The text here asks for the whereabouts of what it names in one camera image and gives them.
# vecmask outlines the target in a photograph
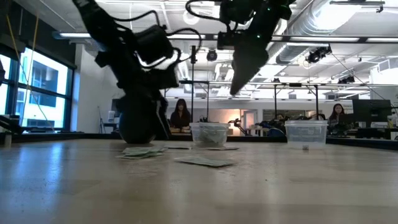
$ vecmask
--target pole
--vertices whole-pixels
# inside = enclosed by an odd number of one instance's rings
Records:
[[[319,120],[318,86],[315,85],[315,103],[317,104],[317,120]]]
[[[209,120],[209,95],[210,95],[210,84],[207,83],[207,120]]]
[[[193,74],[194,74],[194,70],[195,70],[195,63],[197,61],[196,58],[196,54],[197,54],[197,47],[195,45],[192,46],[192,56],[191,56],[191,64],[192,64],[192,84],[191,84],[191,122],[193,122]]]
[[[275,119],[277,119],[277,109],[276,109],[276,86],[277,85],[274,85],[274,99],[275,99]]]

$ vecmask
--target table surface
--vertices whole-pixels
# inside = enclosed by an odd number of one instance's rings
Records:
[[[191,142],[153,142],[190,146]],[[227,143],[237,151],[117,159],[114,140],[0,148],[0,223],[396,223],[398,154],[326,145]],[[174,159],[203,156],[219,169]]]

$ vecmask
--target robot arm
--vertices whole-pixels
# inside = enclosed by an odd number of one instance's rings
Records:
[[[165,116],[168,103],[159,90],[178,87],[174,68],[181,62],[182,54],[167,38],[172,34],[167,34],[165,27],[159,24],[155,11],[137,18],[118,19],[100,8],[95,0],[72,1],[87,31],[99,45],[95,62],[100,67],[109,65],[118,79],[118,87],[125,92],[117,105],[121,112],[119,130],[122,138],[127,143],[148,143],[154,136],[167,139],[170,134]],[[136,34],[116,22],[134,21],[149,14],[155,14],[157,24]],[[181,30],[199,35],[191,28]],[[176,61],[165,70],[155,68],[172,58],[175,52]],[[149,66],[141,65],[140,60]]]
[[[219,32],[217,49],[235,50],[232,67],[234,77],[231,85],[231,95],[240,89],[268,61],[266,47],[280,19],[289,20],[292,11],[289,5],[295,0],[214,0],[221,2],[220,18],[201,16],[190,9],[190,4],[200,0],[189,0],[185,5],[187,11],[204,19],[220,21],[227,26],[227,32]],[[251,21],[246,30],[237,30],[237,24]],[[235,22],[234,29],[229,27]]]

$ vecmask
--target woman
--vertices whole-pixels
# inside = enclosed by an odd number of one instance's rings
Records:
[[[341,104],[337,103],[333,106],[333,112],[331,113],[331,115],[328,119],[328,124],[329,124],[330,128],[332,128],[332,127],[336,126],[336,124],[338,124],[338,120],[339,120],[338,117],[341,114],[345,114],[344,108]]]
[[[172,113],[170,122],[174,128],[189,129],[190,121],[191,114],[187,109],[187,103],[184,99],[179,99],[175,105],[175,110]]]

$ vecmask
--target long dark hair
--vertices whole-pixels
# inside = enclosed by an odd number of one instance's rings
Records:
[[[190,118],[190,113],[189,113],[189,111],[188,111],[188,109],[187,109],[187,102],[185,102],[184,99],[179,99],[179,100],[177,101],[177,103],[175,104],[174,113],[177,113],[177,114],[178,114],[178,106],[179,106],[179,105],[183,105],[183,106],[184,106],[184,109],[182,110],[182,117],[184,117],[184,118]]]
[[[340,114],[345,114],[345,113],[344,113],[343,105],[337,103],[337,104],[335,104],[335,105],[333,106],[333,112],[331,113],[329,119],[337,119],[336,106],[341,106],[341,113],[340,113]]]

